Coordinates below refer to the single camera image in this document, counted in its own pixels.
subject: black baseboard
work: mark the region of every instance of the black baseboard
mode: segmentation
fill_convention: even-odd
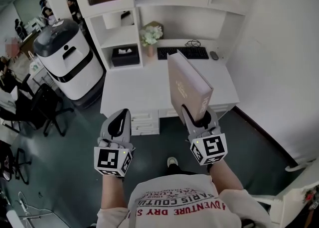
[[[255,121],[253,121],[249,116],[247,116],[240,108],[234,107],[232,109],[243,119],[245,119],[252,127],[254,127],[261,135],[263,135],[278,151],[279,153],[287,160],[290,167],[298,166],[298,163],[290,156],[290,154],[284,150],[284,148],[272,138],[264,129],[262,129]]]

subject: black and white square marker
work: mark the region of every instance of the black and white square marker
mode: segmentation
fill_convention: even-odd
[[[128,152],[128,155],[126,156],[125,161],[124,161],[122,168],[121,168],[121,170],[124,172],[124,174],[128,170],[128,167],[129,167],[131,160],[132,160],[131,154]]]
[[[116,170],[99,170],[100,172],[103,173],[103,175],[109,175],[109,176],[117,176],[121,177],[122,175],[117,172]]]
[[[193,152],[193,154],[195,155],[197,161],[200,163],[203,159],[203,156],[201,155],[201,153],[199,152],[198,148],[195,146],[195,144],[193,144],[191,151]]]
[[[210,164],[210,163],[214,163],[214,162],[218,162],[220,161],[222,158],[223,158],[223,154],[222,155],[219,155],[219,156],[215,156],[215,157],[211,157],[211,158],[208,158],[206,159],[206,161],[203,163],[203,165],[206,165],[206,164]]]
[[[206,155],[216,155],[225,152],[220,136],[213,136],[203,139]]]
[[[118,166],[119,151],[116,149],[101,149],[98,160],[99,168],[116,169]]]

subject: flower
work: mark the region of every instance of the flower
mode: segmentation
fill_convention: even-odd
[[[142,45],[146,47],[157,43],[157,40],[163,36],[163,32],[160,26],[147,26],[145,29],[140,30],[140,35],[142,37]]]

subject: tissue box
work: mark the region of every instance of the tissue box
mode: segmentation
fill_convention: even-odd
[[[131,53],[119,54],[119,49],[128,50],[131,49]],[[125,66],[125,65],[134,65],[140,63],[139,50],[136,46],[126,46],[121,48],[114,48],[111,61],[114,67]]]

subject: book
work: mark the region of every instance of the book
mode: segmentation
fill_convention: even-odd
[[[209,104],[213,88],[180,52],[167,55],[170,100],[179,118],[185,105],[195,122],[201,120]]]

